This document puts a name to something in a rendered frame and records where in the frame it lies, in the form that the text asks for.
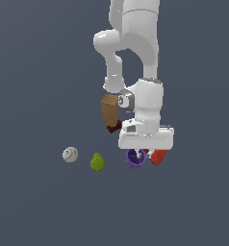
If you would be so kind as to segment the dark red block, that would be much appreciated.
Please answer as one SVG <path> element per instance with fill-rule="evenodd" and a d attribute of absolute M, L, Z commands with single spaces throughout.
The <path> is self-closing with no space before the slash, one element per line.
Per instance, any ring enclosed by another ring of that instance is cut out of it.
<path fill-rule="evenodd" d="M 121 121 L 118 119 L 114 127 L 107 126 L 107 130 L 112 134 L 121 128 Z"/>

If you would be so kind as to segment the white baseball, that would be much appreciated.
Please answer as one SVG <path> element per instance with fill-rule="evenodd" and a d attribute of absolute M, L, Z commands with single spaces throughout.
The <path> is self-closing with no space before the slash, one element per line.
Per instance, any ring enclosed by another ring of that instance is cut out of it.
<path fill-rule="evenodd" d="M 78 159 L 79 153 L 75 147 L 67 147 L 63 151 L 63 159 L 66 162 L 74 162 Z"/>

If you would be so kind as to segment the brown cardboard box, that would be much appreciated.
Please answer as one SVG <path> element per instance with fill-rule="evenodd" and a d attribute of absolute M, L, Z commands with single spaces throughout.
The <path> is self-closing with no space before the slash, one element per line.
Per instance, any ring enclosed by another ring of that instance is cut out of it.
<path fill-rule="evenodd" d="M 101 101 L 103 124 L 115 127 L 118 120 L 117 96 L 106 94 Z"/>

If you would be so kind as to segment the green pear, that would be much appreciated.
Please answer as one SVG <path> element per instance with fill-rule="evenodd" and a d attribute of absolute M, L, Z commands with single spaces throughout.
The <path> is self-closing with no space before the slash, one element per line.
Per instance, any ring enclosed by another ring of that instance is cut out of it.
<path fill-rule="evenodd" d="M 90 161 L 90 167 L 94 171 L 101 171 L 104 168 L 104 166 L 105 166 L 104 159 L 101 157 L 99 153 L 95 153 L 93 155 L 92 160 Z"/>

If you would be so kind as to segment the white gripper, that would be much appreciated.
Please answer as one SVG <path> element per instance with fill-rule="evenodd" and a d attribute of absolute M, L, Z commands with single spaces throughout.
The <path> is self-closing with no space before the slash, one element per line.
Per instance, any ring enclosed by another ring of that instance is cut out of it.
<path fill-rule="evenodd" d="M 151 159 L 154 149 L 170 150 L 173 147 L 173 136 L 174 129 L 166 125 L 162 125 L 154 135 L 143 135 L 142 133 L 121 130 L 118 147 L 120 149 L 136 149 L 138 159 L 142 157 L 140 149 L 149 149 L 146 156 L 148 159 Z"/>

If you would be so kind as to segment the purple cup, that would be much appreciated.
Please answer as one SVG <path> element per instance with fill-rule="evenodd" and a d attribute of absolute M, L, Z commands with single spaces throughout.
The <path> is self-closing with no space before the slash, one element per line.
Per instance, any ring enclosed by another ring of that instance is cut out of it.
<path fill-rule="evenodd" d="M 142 153 L 142 157 L 141 159 L 138 159 L 135 149 L 127 150 L 125 163 L 130 169 L 139 169 L 146 162 L 146 154 L 142 149 L 140 149 L 140 151 Z"/>

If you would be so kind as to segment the red cup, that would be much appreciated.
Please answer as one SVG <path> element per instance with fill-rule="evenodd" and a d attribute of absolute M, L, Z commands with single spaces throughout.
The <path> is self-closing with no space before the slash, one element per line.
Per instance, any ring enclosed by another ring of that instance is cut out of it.
<path fill-rule="evenodd" d="M 144 149 L 145 154 L 147 154 L 148 151 L 149 149 Z M 151 160 L 153 164 L 159 165 L 163 161 L 166 153 L 167 153 L 167 150 L 155 150 L 153 155 L 151 156 L 151 159 L 149 160 Z"/>

